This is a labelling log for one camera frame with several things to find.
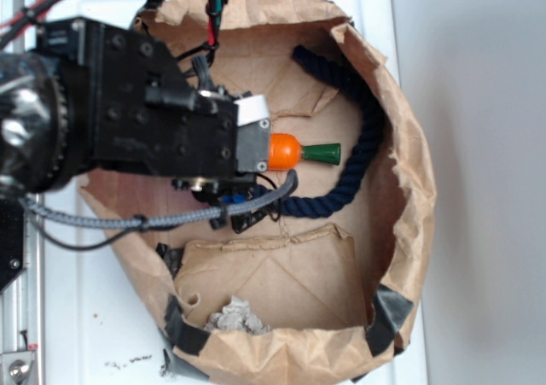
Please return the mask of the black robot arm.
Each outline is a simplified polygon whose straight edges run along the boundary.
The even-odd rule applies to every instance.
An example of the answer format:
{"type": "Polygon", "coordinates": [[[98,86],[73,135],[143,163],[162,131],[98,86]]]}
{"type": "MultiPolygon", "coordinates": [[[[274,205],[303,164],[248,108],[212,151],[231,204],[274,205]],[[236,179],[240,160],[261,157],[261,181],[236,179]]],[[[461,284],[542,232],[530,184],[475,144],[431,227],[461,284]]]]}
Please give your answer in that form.
{"type": "Polygon", "coordinates": [[[36,47],[1,55],[1,195],[65,187],[101,168],[170,179],[236,215],[226,198],[251,189],[270,154],[262,96],[231,95],[193,60],[192,85],[166,44],[86,19],[40,28],[36,47]]]}

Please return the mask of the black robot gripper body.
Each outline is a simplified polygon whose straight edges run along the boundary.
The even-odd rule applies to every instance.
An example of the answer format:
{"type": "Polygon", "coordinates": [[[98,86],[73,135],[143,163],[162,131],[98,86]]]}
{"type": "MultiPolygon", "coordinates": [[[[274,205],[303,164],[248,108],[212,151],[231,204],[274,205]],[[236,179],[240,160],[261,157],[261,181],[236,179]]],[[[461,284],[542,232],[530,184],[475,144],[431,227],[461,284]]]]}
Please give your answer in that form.
{"type": "Polygon", "coordinates": [[[162,41],[86,18],[45,25],[35,54],[59,91],[43,190],[101,168],[169,178],[218,204],[268,168],[265,99],[216,86],[202,56],[192,85],[162,41]]]}

